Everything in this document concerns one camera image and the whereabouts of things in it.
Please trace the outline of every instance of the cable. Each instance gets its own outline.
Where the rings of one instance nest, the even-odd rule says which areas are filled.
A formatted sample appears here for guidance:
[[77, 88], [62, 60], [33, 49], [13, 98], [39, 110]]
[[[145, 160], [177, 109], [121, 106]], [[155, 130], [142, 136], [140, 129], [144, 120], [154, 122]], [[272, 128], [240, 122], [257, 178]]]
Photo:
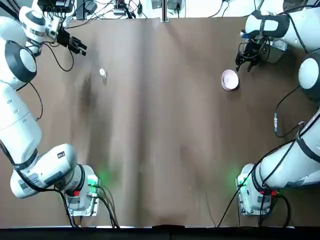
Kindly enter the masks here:
[[177, 12], [177, 14], [178, 14], [178, 19], [179, 19], [179, 18], [180, 18], [180, 10], [181, 10], [180, 3], [177, 3], [177, 4], [176, 4], [175, 9], [176, 9], [176, 12]]
[[148, 17], [144, 14], [144, 12], [142, 11], [142, 8], [141, 8], [141, 13], [145, 16], [145, 19], [148, 19]]
[[224, 0], [222, 0], [219, 10], [218, 10], [215, 14], [213, 14], [213, 15], [211, 15], [211, 16], [208, 16], [208, 18], [212, 18], [212, 17], [214, 17], [215, 15], [217, 15], [217, 14], [220, 12], [223, 4], [224, 4]]
[[210, 205], [209, 205], [209, 201], [208, 201], [208, 194], [207, 194], [206, 189], [204, 190], [204, 196], [205, 196], [206, 206], [207, 206], [208, 212], [209, 212], [209, 217], [210, 217], [214, 227], [216, 228], [217, 224], [216, 224], [216, 221], [214, 220], [214, 217], [212, 216], [212, 213], [211, 213], [211, 209], [210, 209]]
[[43, 105], [43, 102], [42, 102], [42, 99], [41, 99], [41, 96], [40, 96], [38, 90], [35, 88], [35, 86], [31, 82], [29, 82], [29, 84], [31, 85], [31, 87], [34, 89], [34, 91], [38, 95], [38, 98], [39, 98], [40, 103], [41, 103], [41, 114], [40, 114], [39, 117], [35, 118], [35, 120], [38, 121], [38, 120], [40, 120], [42, 118], [42, 115], [44, 114], [44, 105]]
[[117, 219], [117, 215], [116, 215], [116, 208], [115, 208], [114, 197], [112, 196], [110, 190], [109, 190], [106, 186], [104, 186], [104, 187], [107, 189], [108, 193], [110, 194], [111, 201], [110, 201], [110, 199], [108, 198], [107, 193], [106, 193], [106, 191], [104, 190], [104, 188], [101, 187], [101, 186], [97, 186], [97, 188], [99, 188], [99, 189], [101, 189], [101, 190], [103, 191], [103, 194], [104, 194], [104, 196], [105, 196], [105, 199], [107, 200], [108, 204], [111, 205], [112, 213], [113, 213], [113, 217], [114, 217], [115, 223], [118, 224], [118, 219]]
[[19, 14], [12, 10], [10, 7], [8, 7], [6, 4], [4, 4], [2, 1], [0, 1], [0, 8], [5, 10], [8, 14], [10, 14], [15, 20], [19, 21]]
[[17, 13], [17, 14], [19, 15], [19, 10], [17, 10], [17, 9], [15, 8], [15, 6], [12, 4], [12, 2], [10, 2], [9, 0], [6, 0], [6, 2], [10, 5], [11, 9], [12, 9], [15, 13]]
[[99, 19], [101, 16], [104, 16], [105, 14], [107, 14], [107, 13], [109, 13], [109, 12], [111, 12], [111, 11], [112, 11], [112, 9], [109, 10], [109, 11], [107, 11], [107, 12], [104, 12], [104, 13], [102, 13], [102, 14], [100, 14], [100, 15], [97, 15], [96, 13], [94, 13], [95, 15], [97, 15], [96, 17], [93, 17], [93, 15], [92, 15], [91, 18], [89, 18], [89, 19], [88, 19], [87, 21], [85, 21], [84, 23], [79, 24], [79, 25], [75, 25], [75, 26], [69, 26], [69, 27], [66, 27], [66, 29], [74, 29], [74, 28], [81, 27], [81, 26], [86, 25], [87, 23], [89, 23], [91, 20]]
[[235, 197], [236, 197], [236, 195], [238, 194], [239, 190], [244, 186], [244, 184], [245, 184], [246, 180], [248, 179], [248, 177], [249, 177], [249, 176], [252, 174], [252, 172], [256, 169], [257, 165], [258, 165], [259, 163], [261, 163], [262, 160], [263, 160], [266, 156], [270, 155], [270, 154], [273, 153], [274, 151], [278, 150], [279, 148], [281, 148], [281, 147], [283, 147], [284, 145], [286, 145], [286, 144], [288, 144], [288, 143], [291, 143], [291, 142], [292, 142], [292, 140], [291, 140], [291, 141], [287, 141], [287, 142], [285, 142], [285, 143], [283, 143], [283, 144], [281, 144], [281, 145], [273, 148], [272, 150], [268, 151], [268, 152], [267, 152], [263, 157], [261, 157], [260, 160], [253, 166], [253, 168], [251, 169], [251, 171], [248, 173], [247, 177], [244, 179], [244, 181], [240, 184], [240, 186], [237, 188], [237, 190], [236, 190], [235, 193], [233, 194], [233, 197], [231, 198], [228, 206], [226, 207], [226, 209], [225, 209], [225, 211], [224, 211], [224, 214], [223, 214], [223, 216], [222, 216], [222, 218], [221, 218], [221, 220], [220, 220], [217, 228], [220, 227], [221, 223], [223, 222], [223, 220], [224, 220], [224, 218], [225, 218], [225, 216], [226, 216], [226, 214], [227, 214], [228, 209], [229, 209], [230, 206], [231, 206], [231, 203], [232, 203], [233, 200], [235, 199]]
[[298, 85], [295, 89], [293, 89], [292, 91], [290, 91], [288, 94], [286, 94], [280, 101], [279, 103], [276, 105], [276, 108], [274, 110], [274, 133], [276, 135], [277, 138], [285, 138], [286, 136], [288, 136], [289, 134], [291, 134], [297, 127], [300, 126], [301, 123], [298, 123], [297, 125], [295, 125], [289, 132], [283, 134], [283, 135], [279, 135], [278, 134], [278, 108], [280, 106], [280, 104], [287, 98], [289, 97], [291, 94], [293, 94], [294, 92], [296, 92], [298, 89], [300, 88], [300, 86]]
[[239, 208], [239, 196], [236, 197], [236, 205], [238, 208], [238, 223], [239, 223], [239, 228], [241, 228], [241, 222], [240, 222], [240, 208]]
[[113, 228], [117, 228], [120, 229], [119, 224], [116, 223], [116, 220], [114, 219], [114, 216], [112, 215], [112, 212], [110, 210], [109, 204], [106, 202], [106, 200], [104, 200], [101, 196], [98, 196], [98, 198], [103, 202], [103, 204], [105, 205], [106, 209], [109, 212], [109, 216], [110, 216], [110, 222]]
[[265, 202], [265, 193], [263, 193], [262, 195], [262, 200], [261, 200], [261, 207], [260, 207], [260, 214], [259, 214], [259, 218], [258, 218], [258, 227], [261, 227], [262, 226], [262, 209], [263, 209], [263, 206], [264, 206], [264, 202]]
[[61, 68], [61, 70], [65, 71], [65, 72], [70, 72], [70, 71], [72, 70], [72, 68], [74, 67], [74, 64], [75, 64], [75, 59], [74, 59], [74, 56], [73, 56], [73, 54], [72, 54], [72, 52], [71, 52], [70, 50], [69, 50], [69, 52], [70, 52], [71, 57], [72, 57], [72, 65], [71, 65], [70, 69], [64, 69], [64, 68], [60, 65], [60, 63], [59, 63], [59, 61], [58, 61], [58, 59], [57, 59], [57, 57], [56, 57], [56, 55], [55, 55], [55, 52], [52, 50], [52, 48], [51, 48], [48, 44], [46, 44], [45, 42], [44, 42], [43, 44], [46, 45], [46, 46], [50, 49], [50, 51], [52, 52], [53, 57], [54, 57], [56, 63], [57, 63], [58, 66]]
[[289, 146], [288, 150], [285, 152], [285, 154], [283, 155], [281, 160], [278, 162], [278, 164], [275, 166], [275, 168], [269, 173], [269, 175], [262, 181], [262, 184], [261, 184], [262, 187], [266, 186], [265, 182], [272, 176], [272, 174], [275, 173], [275, 171], [278, 169], [278, 167], [281, 165], [281, 163], [284, 161], [284, 159], [286, 158], [286, 156], [288, 155], [288, 153], [290, 152], [290, 150], [294, 146], [295, 142], [296, 142], [296, 140], [292, 141], [291, 145]]
[[285, 222], [284, 222], [284, 224], [282, 226], [283, 228], [286, 228], [286, 227], [288, 227], [288, 225], [290, 223], [290, 220], [291, 220], [291, 206], [290, 206], [290, 203], [289, 203], [288, 199], [285, 196], [277, 195], [276, 197], [283, 199], [284, 202], [285, 202], [285, 205], [286, 205], [286, 210], [287, 210], [286, 219], [285, 219]]
[[222, 13], [222, 18], [223, 18], [223, 16], [225, 15], [225, 12], [227, 11], [227, 9], [228, 9], [228, 7], [230, 6], [230, 3], [229, 3], [229, 1], [226, 1], [227, 3], [228, 3], [228, 6], [225, 8], [225, 10], [223, 11], [223, 13]]
[[265, 45], [266, 45], [266, 42], [267, 42], [267, 39], [265, 38], [265, 42], [261, 45], [259, 51], [258, 51], [255, 55], [253, 55], [253, 56], [245, 56], [245, 55], [242, 54], [242, 52], [240, 51], [240, 46], [243, 45], [243, 44], [248, 44], [248, 42], [241, 42], [241, 43], [238, 45], [238, 53], [239, 53], [243, 58], [245, 58], [245, 59], [254, 59], [254, 58], [256, 58], [257, 56], [259, 56], [259, 55], [262, 53], [262, 51], [264, 50], [264, 47], [265, 47]]
[[303, 47], [304, 52], [306, 54], [309, 53], [307, 48], [306, 48], [306, 45], [304, 44], [304, 42], [302, 41], [302, 39], [301, 39], [301, 37], [300, 37], [300, 35], [298, 33], [297, 27], [296, 27], [295, 22], [294, 22], [293, 18], [291, 17], [291, 15], [288, 12], [285, 12], [285, 11], [279, 13], [278, 15], [287, 15], [289, 17], [289, 19], [290, 19], [290, 21], [292, 23], [292, 26], [294, 28], [295, 34], [296, 34], [297, 38], [299, 39], [299, 42], [300, 42], [301, 46]]

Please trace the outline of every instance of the brown table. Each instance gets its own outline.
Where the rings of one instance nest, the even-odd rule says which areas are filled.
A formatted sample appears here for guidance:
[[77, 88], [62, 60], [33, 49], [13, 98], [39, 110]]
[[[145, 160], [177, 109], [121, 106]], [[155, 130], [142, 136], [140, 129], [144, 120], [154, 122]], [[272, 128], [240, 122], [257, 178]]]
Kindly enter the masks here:
[[[93, 167], [111, 189], [119, 222], [126, 226], [177, 224], [212, 226], [235, 191], [235, 177], [247, 163], [282, 143], [273, 133], [278, 101], [297, 84], [299, 60], [289, 52], [279, 64], [240, 68], [240, 88], [226, 92], [221, 74], [235, 69], [243, 18], [96, 20], [71, 30], [87, 46], [71, 72], [57, 66], [43, 47], [33, 83], [44, 115], [40, 152], [70, 143], [78, 161]], [[70, 53], [54, 48], [62, 66]], [[104, 85], [99, 69], [108, 73]], [[32, 113], [40, 104], [31, 87], [21, 91]], [[280, 128], [307, 121], [316, 107], [302, 92], [279, 109]], [[1, 155], [1, 227], [61, 226], [68, 220], [59, 196], [41, 193], [17, 199], [10, 190], [12, 167]], [[318, 187], [283, 191], [292, 207], [291, 224], [318, 226]], [[265, 220], [281, 226], [279, 201]], [[107, 225], [99, 216], [84, 225]], [[243, 226], [257, 218], [241, 217]], [[236, 202], [223, 226], [237, 226]]]

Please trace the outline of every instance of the label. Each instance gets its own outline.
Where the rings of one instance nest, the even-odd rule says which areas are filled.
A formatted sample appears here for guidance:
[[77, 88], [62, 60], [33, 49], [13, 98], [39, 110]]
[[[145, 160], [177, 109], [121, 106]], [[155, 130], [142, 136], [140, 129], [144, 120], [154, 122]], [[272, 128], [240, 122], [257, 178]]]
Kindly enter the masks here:
[[[30, 180], [30, 182], [31, 182], [32, 184], [36, 185], [37, 187], [39, 187], [39, 188], [45, 188], [45, 187], [46, 187], [46, 186], [39, 180], [38, 174], [32, 173], [31, 175], [26, 176], [26, 177]], [[20, 179], [20, 180], [18, 181], [18, 183], [20, 184], [20, 187], [21, 187], [21, 189], [23, 190], [23, 192], [24, 192], [25, 194], [29, 194], [30, 192], [33, 191], [33, 189], [32, 189], [31, 187], [29, 187], [29, 186], [25, 183], [25, 181], [23, 181], [22, 179]]]
[[60, 158], [63, 158], [65, 155], [66, 155], [65, 152], [62, 151], [62, 152], [59, 152], [59, 153], [57, 154], [57, 157], [58, 157], [58, 159], [60, 159]]

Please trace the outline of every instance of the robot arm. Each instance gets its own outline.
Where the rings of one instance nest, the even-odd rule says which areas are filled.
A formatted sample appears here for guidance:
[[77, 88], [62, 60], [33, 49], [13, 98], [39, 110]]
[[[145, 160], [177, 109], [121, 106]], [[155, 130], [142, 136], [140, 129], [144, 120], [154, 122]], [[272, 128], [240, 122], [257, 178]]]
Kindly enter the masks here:
[[[308, 51], [298, 74], [302, 91], [315, 102], [320, 101], [320, 8], [291, 13], [297, 31]], [[263, 36], [278, 38], [302, 48], [292, 21], [286, 16], [261, 16], [254, 12], [246, 22], [245, 31], [249, 38]], [[243, 215], [267, 214], [271, 197], [264, 196], [270, 190], [297, 188], [320, 183], [320, 109], [297, 134], [295, 140], [284, 145], [262, 159], [257, 165], [247, 164], [236, 178], [239, 189], [240, 208]]]
[[46, 38], [49, 42], [57, 42], [75, 54], [86, 55], [87, 46], [78, 38], [70, 36], [63, 28], [63, 20], [59, 18], [49, 20], [40, 12], [26, 6], [21, 7], [19, 20], [27, 37], [25, 46], [33, 52], [35, 57], [41, 54]]
[[320, 48], [320, 7], [304, 9], [287, 15], [262, 15], [254, 11], [246, 20], [245, 33], [250, 39], [270, 37], [302, 49], [294, 25], [309, 52]]
[[320, 37], [319, 16], [320, 7], [280, 15], [262, 15], [260, 11], [255, 10], [247, 18], [245, 30], [240, 33], [242, 38], [247, 39], [247, 44], [245, 50], [237, 54], [236, 70], [238, 71], [244, 62], [250, 62], [248, 72], [251, 67], [257, 65], [261, 60], [260, 51], [268, 52], [270, 49], [264, 48], [269, 43], [267, 39], [280, 40], [295, 48], [303, 49], [300, 37], [309, 53], [320, 48], [320, 43], [317, 41]]
[[[92, 186], [99, 181], [94, 171], [77, 164], [70, 144], [53, 147], [45, 154], [38, 152], [41, 129], [16, 92], [36, 76], [34, 51], [41, 48], [31, 52], [25, 47], [35, 38], [26, 36], [26, 28], [18, 22], [6, 17], [0, 22], [10, 26], [0, 26], [0, 147], [13, 166], [11, 190], [17, 198], [27, 198], [55, 185], [66, 196], [73, 216], [95, 216], [99, 201], [97, 188]], [[44, 38], [36, 40], [43, 43]]]

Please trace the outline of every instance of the small bowl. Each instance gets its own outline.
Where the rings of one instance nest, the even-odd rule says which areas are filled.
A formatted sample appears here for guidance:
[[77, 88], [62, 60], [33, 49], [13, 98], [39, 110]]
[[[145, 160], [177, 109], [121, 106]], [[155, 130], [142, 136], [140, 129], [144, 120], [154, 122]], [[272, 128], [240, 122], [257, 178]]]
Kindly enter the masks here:
[[232, 91], [239, 85], [239, 78], [235, 71], [227, 69], [222, 73], [221, 85], [224, 90]]

